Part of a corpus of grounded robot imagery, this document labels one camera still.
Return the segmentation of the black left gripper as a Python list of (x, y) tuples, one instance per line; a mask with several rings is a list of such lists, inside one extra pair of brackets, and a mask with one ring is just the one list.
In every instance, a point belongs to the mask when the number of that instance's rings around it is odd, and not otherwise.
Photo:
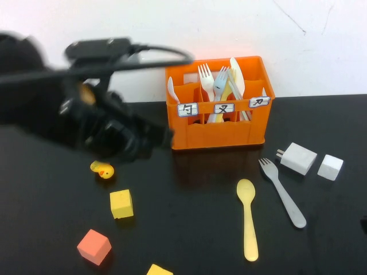
[(147, 159), (153, 147), (171, 148), (174, 133), (134, 114), (113, 91), (99, 85), (66, 85), (70, 93), (60, 106), (63, 126), (75, 145), (103, 160)]

